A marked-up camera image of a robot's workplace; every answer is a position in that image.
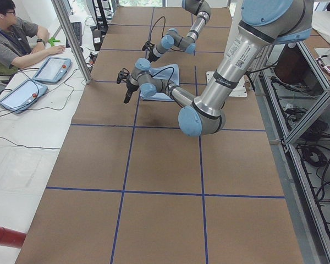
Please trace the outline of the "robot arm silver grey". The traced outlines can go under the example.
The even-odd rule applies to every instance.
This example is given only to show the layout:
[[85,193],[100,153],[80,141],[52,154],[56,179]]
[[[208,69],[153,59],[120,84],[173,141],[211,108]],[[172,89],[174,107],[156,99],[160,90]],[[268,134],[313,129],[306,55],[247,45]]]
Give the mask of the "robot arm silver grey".
[[194,54],[199,34],[211,18],[211,8],[204,0],[185,0],[181,2],[181,6],[187,12],[194,15],[196,19],[186,36],[180,35],[176,28],[170,28],[162,36],[158,44],[153,44],[151,38],[149,38],[142,47],[142,50],[148,51],[147,59],[150,62],[157,61],[173,47],[185,53]]
[[209,22],[211,9],[206,1],[183,1],[182,7],[196,16],[185,37],[170,29],[161,42],[147,42],[144,49],[148,58],[139,58],[132,72],[121,70],[118,83],[126,83],[125,102],[135,91],[144,97],[163,93],[173,99],[181,110],[178,123],[187,136],[214,134],[225,123],[223,106],[240,79],[261,50],[268,45],[294,43],[307,39],[311,33],[313,1],[243,1],[238,35],[224,54],[200,96],[182,89],[170,78],[158,79],[151,74],[151,63],[161,58],[170,48],[192,54],[201,30]]

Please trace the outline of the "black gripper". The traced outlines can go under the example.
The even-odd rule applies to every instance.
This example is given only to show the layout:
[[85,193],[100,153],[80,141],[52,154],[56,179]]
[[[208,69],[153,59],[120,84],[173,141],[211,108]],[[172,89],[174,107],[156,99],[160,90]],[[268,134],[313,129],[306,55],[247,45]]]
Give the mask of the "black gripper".
[[123,101],[125,104],[129,103],[129,101],[131,100],[133,92],[136,92],[138,90],[139,83],[135,79],[129,78],[126,81],[126,87],[127,87],[127,92],[125,94],[125,98]]
[[149,62],[155,62],[160,58],[161,58],[161,54],[156,49],[152,49],[148,55]]

